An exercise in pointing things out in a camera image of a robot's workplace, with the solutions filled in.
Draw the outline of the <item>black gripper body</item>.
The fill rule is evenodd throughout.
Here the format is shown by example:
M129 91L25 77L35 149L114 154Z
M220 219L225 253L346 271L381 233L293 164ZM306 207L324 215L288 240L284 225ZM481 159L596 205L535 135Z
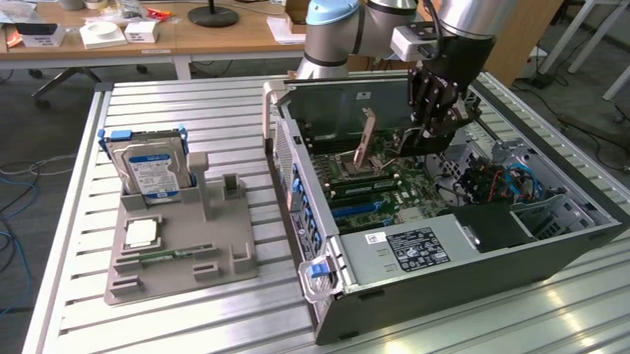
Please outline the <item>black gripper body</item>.
M484 69L495 44L495 36L472 39L456 35L444 37L437 45L421 45L418 52L429 57L422 61L422 87L418 93L434 89L430 84L422 82L429 78L430 83L437 82L441 88L457 84L457 92L464 94Z

